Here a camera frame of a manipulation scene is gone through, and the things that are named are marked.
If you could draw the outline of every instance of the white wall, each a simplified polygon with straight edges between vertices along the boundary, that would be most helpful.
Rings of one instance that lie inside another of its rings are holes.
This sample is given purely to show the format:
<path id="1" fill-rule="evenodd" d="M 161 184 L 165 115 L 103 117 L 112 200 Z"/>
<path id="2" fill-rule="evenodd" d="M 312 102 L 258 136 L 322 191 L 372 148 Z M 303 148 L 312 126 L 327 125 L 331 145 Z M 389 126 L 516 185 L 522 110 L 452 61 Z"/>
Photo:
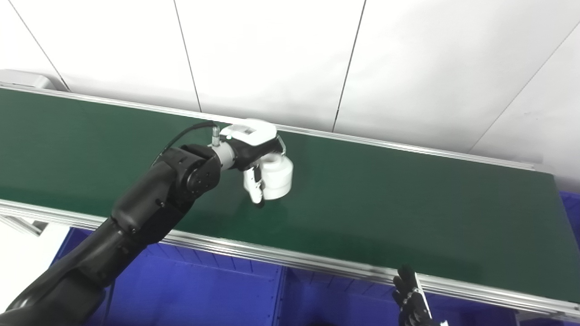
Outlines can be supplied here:
<path id="1" fill-rule="evenodd" d="M 542 163 L 580 192 L 576 0 L 367 0 L 336 123 L 363 0 L 12 3 L 46 56 L 0 0 L 0 68 L 60 73 L 73 92 Z"/>

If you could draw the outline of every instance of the black cable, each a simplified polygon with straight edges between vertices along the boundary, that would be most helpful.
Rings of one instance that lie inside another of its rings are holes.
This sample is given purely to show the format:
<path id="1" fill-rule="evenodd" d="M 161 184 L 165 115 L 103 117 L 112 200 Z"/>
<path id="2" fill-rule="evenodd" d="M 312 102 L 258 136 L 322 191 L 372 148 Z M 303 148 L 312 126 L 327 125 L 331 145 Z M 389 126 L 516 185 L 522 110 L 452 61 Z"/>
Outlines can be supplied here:
<path id="1" fill-rule="evenodd" d="M 111 287 L 109 288 L 107 294 L 107 307 L 105 308 L 105 314 L 103 315 L 103 319 L 101 319 L 101 326 L 105 325 L 107 321 L 109 310 L 111 309 L 111 302 L 113 301 L 113 291 L 115 291 L 115 280 L 111 283 Z"/>
<path id="2" fill-rule="evenodd" d="M 169 143 L 167 143 L 167 145 L 165 145 L 165 147 L 163 147 L 163 149 L 159 152 L 157 157 L 155 157 L 155 160 L 153 161 L 153 163 L 151 163 L 151 166 L 155 165 L 155 163 L 157 163 L 157 160 L 159 159 L 159 157 L 161 157 L 163 155 L 163 153 L 165 153 L 165 151 L 167 151 L 168 148 L 173 146 L 173 144 L 175 144 L 175 142 L 178 141 L 185 134 L 187 134 L 188 132 L 190 132 L 192 130 L 207 128 L 207 127 L 217 127 L 217 125 L 213 121 L 205 121 L 205 122 L 190 126 L 186 129 L 184 129 L 182 132 L 178 133 L 177 136 L 173 137 L 173 139 L 170 140 Z"/>

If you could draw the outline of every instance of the panel seam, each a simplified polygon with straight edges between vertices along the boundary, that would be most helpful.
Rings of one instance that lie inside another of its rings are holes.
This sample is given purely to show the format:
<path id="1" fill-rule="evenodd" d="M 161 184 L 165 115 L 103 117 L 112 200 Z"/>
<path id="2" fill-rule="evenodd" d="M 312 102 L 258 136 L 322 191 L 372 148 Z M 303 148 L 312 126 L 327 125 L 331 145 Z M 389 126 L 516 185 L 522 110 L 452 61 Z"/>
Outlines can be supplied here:
<path id="1" fill-rule="evenodd" d="M 195 92 L 195 98 L 197 99 L 197 106 L 200 108 L 200 112 L 203 113 L 203 111 L 201 110 L 200 96 L 197 93 L 197 86 L 195 85 L 195 78 L 193 77 L 193 70 L 191 69 L 191 61 L 189 59 L 189 52 L 187 51 L 187 44 L 185 42 L 185 36 L 183 35 L 183 28 L 181 26 L 181 19 L 179 18 L 179 11 L 177 10 L 176 0 L 173 0 L 173 6 L 175 7 L 175 15 L 177 16 L 177 23 L 179 24 L 179 31 L 180 31 L 181 36 L 182 36 L 183 48 L 185 49 L 185 56 L 187 58 L 187 65 L 189 66 L 189 73 L 191 74 L 191 81 L 193 83 L 193 90 Z"/>
<path id="2" fill-rule="evenodd" d="M 493 127 L 495 125 L 495 123 L 499 120 L 499 118 L 508 110 L 508 108 L 512 105 L 512 103 L 516 100 L 516 98 L 518 96 L 520 96 L 520 94 L 522 93 L 522 91 L 526 88 L 526 86 L 528 86 L 528 84 L 532 81 L 532 79 L 534 79 L 534 77 L 536 77 L 536 75 L 540 72 L 540 70 L 546 65 L 546 63 L 548 61 L 550 61 L 550 59 L 554 56 L 554 53 L 556 53 L 556 51 L 558 51 L 558 49 L 560 49 L 560 47 L 562 46 L 562 44 L 564 44 L 564 42 L 568 39 L 568 37 L 570 37 L 570 35 L 572 35 L 572 33 L 576 30 L 576 28 L 578 27 L 578 25 L 580 24 L 580 20 L 576 23 L 576 25 L 574 25 L 574 27 L 572 28 L 572 30 L 568 33 L 568 35 L 566 35 L 566 37 L 564 37 L 564 39 L 556 46 L 556 48 L 554 49 L 554 51 L 552 51 L 552 53 L 548 56 L 548 58 L 542 63 L 542 65 L 536 70 L 536 72 L 532 75 L 532 77 L 530 77 L 528 79 L 528 81 L 524 84 L 524 86 L 520 89 L 519 92 L 517 92 L 517 94 L 512 98 L 512 100 L 507 104 L 507 106 L 505 108 L 503 108 L 503 110 L 501 111 L 501 113 L 498 114 L 497 117 L 495 117 L 495 119 L 493 120 L 493 122 L 491 122 L 491 124 L 487 127 L 487 129 L 481 134 L 481 136 L 477 139 L 477 141 L 471 146 L 471 148 L 467 151 L 468 154 L 470 154 L 472 152 L 472 150 L 475 148 L 475 146 L 482 140 L 483 136 L 485 136 L 485 134 L 487 134 L 488 131 L 490 131 L 491 127 Z"/>
<path id="3" fill-rule="evenodd" d="M 338 119 L 338 112 L 340 111 L 340 104 L 342 103 L 342 96 L 345 94 L 345 86 L 346 86 L 346 80 L 349 77 L 349 70 L 350 70 L 350 63 L 353 61 L 353 55 L 354 55 L 354 47 L 357 45 L 357 38 L 358 38 L 358 31 L 361 28 L 361 22 L 363 21 L 363 14 L 364 14 L 364 8 L 367 5 L 367 0 L 364 0 L 364 2 L 362 3 L 362 10 L 361 10 L 361 16 L 358 19 L 358 25 L 357 25 L 357 32 L 354 35 L 354 41 L 353 41 L 353 47 L 350 50 L 350 57 L 349 57 L 349 63 L 346 66 L 346 73 L 345 73 L 345 80 L 342 82 L 342 89 L 340 90 L 340 97 L 338 98 L 338 106 L 336 108 L 336 114 L 334 116 L 334 122 L 332 123 L 332 130 L 331 132 L 334 132 L 334 128 L 336 127 L 336 120 Z"/>
<path id="4" fill-rule="evenodd" d="M 38 42 L 37 38 L 34 36 L 34 34 L 32 33 L 32 31 L 30 30 L 30 28 L 28 27 L 28 25 L 26 24 L 26 22 L 24 21 L 24 19 L 20 15 L 20 13 L 18 12 L 18 10 L 16 10 L 16 7 L 12 3 L 12 1 L 11 0 L 8 0 L 8 3 L 10 4 L 10 6 L 12 6 L 12 9 L 14 9 L 14 12 L 18 15 L 18 18 L 20 19 L 20 21 L 22 22 L 22 24 L 24 25 L 24 27 L 26 28 L 26 30 L 28 31 L 28 33 L 30 34 L 30 36 L 32 36 L 32 39 L 38 45 L 38 47 L 40 48 L 40 51 L 42 51 L 42 54 L 44 54 L 45 58 L 48 60 L 48 63 L 50 63 L 50 65 L 52 66 L 52 68 L 55 70 L 56 74 L 59 76 L 59 79 L 63 83 L 64 87 L 67 89 L 67 91 L 70 92 L 71 89 L 70 89 L 70 87 L 68 87 L 68 84 L 66 83 L 66 81 L 64 81 L 63 76 L 60 74 L 59 70 L 56 68 L 56 66 L 52 62 L 52 60 L 48 57 L 48 55 L 46 54 L 46 51 L 44 51 L 44 49 L 42 48 L 42 46 Z"/>

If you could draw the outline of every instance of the green conveyor belt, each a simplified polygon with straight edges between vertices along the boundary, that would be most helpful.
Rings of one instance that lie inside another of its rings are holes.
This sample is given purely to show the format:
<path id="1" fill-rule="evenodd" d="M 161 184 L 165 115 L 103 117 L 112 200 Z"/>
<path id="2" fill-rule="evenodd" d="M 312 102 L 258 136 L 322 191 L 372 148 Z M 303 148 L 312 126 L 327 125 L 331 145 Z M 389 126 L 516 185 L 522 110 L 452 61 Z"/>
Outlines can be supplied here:
<path id="1" fill-rule="evenodd" d="M 107 216 L 196 122 L 0 89 L 0 198 Z M 257 209 L 227 171 L 177 229 L 580 302 L 580 255 L 552 175 L 281 135 L 295 164 L 286 197 Z"/>

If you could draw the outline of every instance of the blue storage bin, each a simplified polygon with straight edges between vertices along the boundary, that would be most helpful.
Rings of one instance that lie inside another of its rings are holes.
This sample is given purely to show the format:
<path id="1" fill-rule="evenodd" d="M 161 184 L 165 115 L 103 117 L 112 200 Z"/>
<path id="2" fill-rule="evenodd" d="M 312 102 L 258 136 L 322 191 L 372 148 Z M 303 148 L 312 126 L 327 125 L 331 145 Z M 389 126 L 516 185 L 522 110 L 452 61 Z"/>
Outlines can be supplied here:
<path id="1" fill-rule="evenodd" d="M 562 192 L 580 246 L 580 195 Z M 85 239 L 71 229 L 55 261 Z M 396 326 L 393 287 L 253 260 L 154 244 L 118 277 L 107 325 Z M 515 311 L 427 294 L 451 326 L 516 326 Z M 86 323 L 100 325 L 105 303 Z M 573 326 L 550 319 L 520 326 Z"/>
<path id="2" fill-rule="evenodd" d="M 56 259 L 89 233 L 71 229 Z M 171 245 L 150 245 L 117 278 L 106 325 L 271 326 L 283 269 Z M 100 325 L 105 305 L 86 325 Z"/>
<path id="3" fill-rule="evenodd" d="M 562 198 L 566 215 L 568 215 L 572 231 L 576 236 L 576 243 L 580 248 L 580 195 L 561 191 L 560 198 Z"/>

